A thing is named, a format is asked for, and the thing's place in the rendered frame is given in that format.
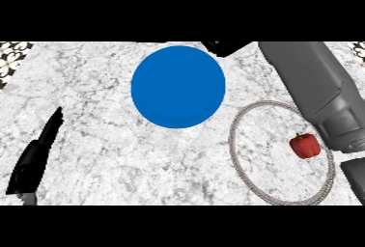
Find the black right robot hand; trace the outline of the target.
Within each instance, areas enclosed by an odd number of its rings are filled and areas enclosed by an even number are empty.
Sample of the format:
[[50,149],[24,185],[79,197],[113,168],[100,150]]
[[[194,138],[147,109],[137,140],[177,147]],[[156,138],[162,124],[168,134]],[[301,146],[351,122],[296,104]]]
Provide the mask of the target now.
[[208,51],[221,58],[228,56],[248,44],[248,41],[202,41],[202,45]]

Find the blue round plate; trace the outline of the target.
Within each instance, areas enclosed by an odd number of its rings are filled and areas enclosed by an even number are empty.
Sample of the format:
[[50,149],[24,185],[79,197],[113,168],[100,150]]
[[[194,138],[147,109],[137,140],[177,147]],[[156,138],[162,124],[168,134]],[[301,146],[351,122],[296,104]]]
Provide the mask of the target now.
[[168,46],[143,58],[131,79],[131,99],[153,124],[187,128],[203,123],[223,96],[223,69],[200,49]]

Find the red bell pepper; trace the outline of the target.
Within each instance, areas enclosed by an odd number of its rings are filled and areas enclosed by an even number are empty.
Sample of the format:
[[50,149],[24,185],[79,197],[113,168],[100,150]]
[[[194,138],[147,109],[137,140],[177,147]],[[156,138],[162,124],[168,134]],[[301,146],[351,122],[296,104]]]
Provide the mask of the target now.
[[301,159],[311,158],[320,153],[319,143],[311,134],[299,134],[289,141],[289,147]]

